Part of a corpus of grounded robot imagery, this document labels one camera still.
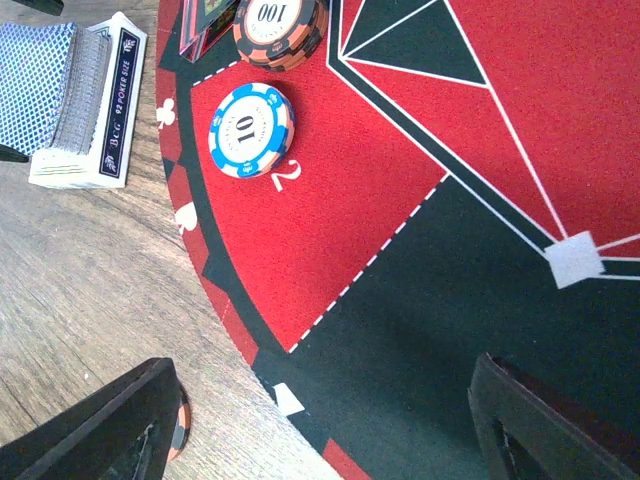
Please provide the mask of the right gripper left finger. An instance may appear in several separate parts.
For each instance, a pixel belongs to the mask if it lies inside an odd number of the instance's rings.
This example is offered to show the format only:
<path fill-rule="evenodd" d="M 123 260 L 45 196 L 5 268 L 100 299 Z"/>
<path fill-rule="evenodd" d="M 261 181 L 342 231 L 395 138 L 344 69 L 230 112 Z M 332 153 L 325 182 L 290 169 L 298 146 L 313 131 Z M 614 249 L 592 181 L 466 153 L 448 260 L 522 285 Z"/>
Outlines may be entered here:
<path fill-rule="evenodd" d="M 1 447 L 3 479 L 161 479 L 180 386 L 170 358 L 150 358 Z"/>

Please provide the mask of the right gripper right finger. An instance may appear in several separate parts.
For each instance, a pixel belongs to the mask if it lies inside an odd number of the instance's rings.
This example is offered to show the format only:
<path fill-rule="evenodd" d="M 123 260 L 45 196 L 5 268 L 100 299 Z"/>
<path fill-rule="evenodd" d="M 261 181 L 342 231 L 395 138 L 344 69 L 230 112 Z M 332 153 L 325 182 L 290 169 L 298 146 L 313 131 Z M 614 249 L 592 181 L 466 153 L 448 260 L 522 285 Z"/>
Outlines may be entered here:
<path fill-rule="evenodd" d="M 637 479 L 639 438 L 508 361 L 478 356 L 468 401 L 491 479 Z"/>

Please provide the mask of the brown 100 chip stack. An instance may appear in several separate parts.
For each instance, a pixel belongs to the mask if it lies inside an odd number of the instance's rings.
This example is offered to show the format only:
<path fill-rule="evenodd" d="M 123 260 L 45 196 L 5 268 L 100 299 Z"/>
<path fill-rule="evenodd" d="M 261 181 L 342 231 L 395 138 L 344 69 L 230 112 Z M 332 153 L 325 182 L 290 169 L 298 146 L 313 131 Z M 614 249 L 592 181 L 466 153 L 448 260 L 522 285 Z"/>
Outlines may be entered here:
<path fill-rule="evenodd" d="M 189 397 L 183 386 L 180 386 L 180 407 L 178 409 L 176 425 L 173 432 L 171 447 L 168 452 L 168 461 L 175 460 L 185 449 L 189 440 L 191 428 L 191 405 Z"/>

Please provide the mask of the blue 10 chips seat two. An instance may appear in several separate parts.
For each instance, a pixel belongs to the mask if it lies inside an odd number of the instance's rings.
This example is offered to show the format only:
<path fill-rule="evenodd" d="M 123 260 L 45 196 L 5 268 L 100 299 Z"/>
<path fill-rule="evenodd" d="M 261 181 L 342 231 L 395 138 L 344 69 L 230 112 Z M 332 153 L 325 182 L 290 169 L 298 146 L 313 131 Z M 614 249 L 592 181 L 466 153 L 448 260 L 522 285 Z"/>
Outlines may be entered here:
<path fill-rule="evenodd" d="M 265 83 L 235 88 L 212 118 L 208 148 L 225 175 L 254 178 L 268 173 L 290 149 L 295 115 L 288 98 Z"/>

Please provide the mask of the triangular all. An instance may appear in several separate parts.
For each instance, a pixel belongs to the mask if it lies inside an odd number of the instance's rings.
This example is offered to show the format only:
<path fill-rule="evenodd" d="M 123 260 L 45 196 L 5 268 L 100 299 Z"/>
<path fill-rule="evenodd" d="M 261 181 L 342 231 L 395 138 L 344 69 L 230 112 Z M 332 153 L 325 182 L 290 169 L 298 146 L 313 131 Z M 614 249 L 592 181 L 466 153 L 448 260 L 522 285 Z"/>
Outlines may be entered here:
<path fill-rule="evenodd" d="M 232 26 L 239 0 L 184 0 L 179 54 L 199 60 Z"/>

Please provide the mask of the brown 100 chips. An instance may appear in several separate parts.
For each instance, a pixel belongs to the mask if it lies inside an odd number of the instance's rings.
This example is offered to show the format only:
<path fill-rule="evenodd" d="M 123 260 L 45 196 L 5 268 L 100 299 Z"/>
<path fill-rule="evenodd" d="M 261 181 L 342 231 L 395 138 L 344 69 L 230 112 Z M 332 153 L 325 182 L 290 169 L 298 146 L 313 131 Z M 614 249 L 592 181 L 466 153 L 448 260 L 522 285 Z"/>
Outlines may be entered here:
<path fill-rule="evenodd" d="M 326 1 L 242 1 L 233 36 L 242 60 L 272 72 L 294 69 L 320 46 L 328 28 Z"/>

